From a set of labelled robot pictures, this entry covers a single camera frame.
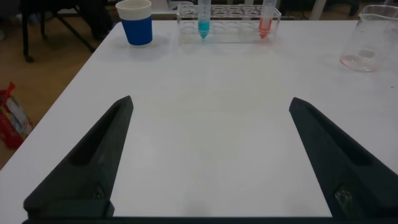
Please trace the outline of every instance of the chair leg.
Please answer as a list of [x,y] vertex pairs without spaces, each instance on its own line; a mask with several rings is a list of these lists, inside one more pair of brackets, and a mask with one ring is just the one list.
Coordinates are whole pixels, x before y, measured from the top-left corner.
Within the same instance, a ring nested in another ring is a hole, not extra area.
[[44,12],[40,13],[40,33],[42,34],[42,39],[47,40],[47,36],[44,32],[44,23],[45,23],[45,14]]
[[359,10],[359,0],[351,0],[351,9],[349,9],[349,16],[354,16]]
[[27,30],[27,18],[28,14],[22,14],[22,35],[24,39],[24,57],[26,62],[33,62],[33,58],[29,56],[29,40]]
[[57,14],[57,12],[52,13],[57,19],[59,19],[63,25],[65,25],[77,38],[79,38],[80,41],[82,41],[86,47],[90,50],[90,52],[94,52],[95,48],[91,46],[87,40],[85,40],[69,23],[67,23],[61,16]]

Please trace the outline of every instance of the test tube rack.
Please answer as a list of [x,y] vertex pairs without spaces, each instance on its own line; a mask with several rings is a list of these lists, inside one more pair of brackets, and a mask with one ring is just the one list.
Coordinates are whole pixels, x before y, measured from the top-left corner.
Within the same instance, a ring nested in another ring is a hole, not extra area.
[[205,39],[198,32],[197,6],[179,5],[177,10],[180,44],[264,43],[275,39],[280,12],[275,9],[268,36],[260,38],[261,5],[211,6],[210,31]]

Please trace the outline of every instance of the red bag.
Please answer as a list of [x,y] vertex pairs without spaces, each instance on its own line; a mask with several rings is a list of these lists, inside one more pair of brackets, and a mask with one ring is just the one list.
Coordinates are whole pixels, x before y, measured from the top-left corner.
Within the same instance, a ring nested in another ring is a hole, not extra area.
[[33,129],[25,111],[11,96],[14,88],[10,83],[7,90],[0,90],[0,139],[10,149],[17,149]]

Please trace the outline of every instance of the white table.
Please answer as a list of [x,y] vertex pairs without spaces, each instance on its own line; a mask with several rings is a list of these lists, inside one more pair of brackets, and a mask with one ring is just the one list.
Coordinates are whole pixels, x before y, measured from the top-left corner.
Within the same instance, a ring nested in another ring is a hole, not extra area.
[[396,65],[340,65],[355,24],[282,21],[270,45],[179,46],[176,22],[155,21],[143,49],[118,24],[0,172],[0,223],[27,218],[23,200],[126,95],[115,216],[330,216],[288,112],[294,96],[398,171]]

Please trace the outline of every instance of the white cup rim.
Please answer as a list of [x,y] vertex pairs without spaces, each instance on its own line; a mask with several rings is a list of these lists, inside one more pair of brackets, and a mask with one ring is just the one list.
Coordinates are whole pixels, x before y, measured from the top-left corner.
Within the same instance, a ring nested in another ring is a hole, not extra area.
[[151,5],[152,3],[148,0],[123,0],[116,3],[115,7],[123,10],[139,10],[151,7]]

